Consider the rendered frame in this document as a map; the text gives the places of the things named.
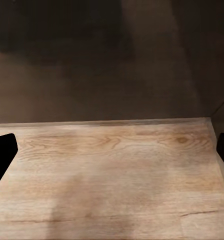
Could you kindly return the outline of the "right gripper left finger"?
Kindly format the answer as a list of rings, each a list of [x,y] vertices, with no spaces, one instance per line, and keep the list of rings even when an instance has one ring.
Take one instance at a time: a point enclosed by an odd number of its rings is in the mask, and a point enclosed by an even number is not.
[[[17,140],[13,133],[0,136],[0,180],[17,152]]]

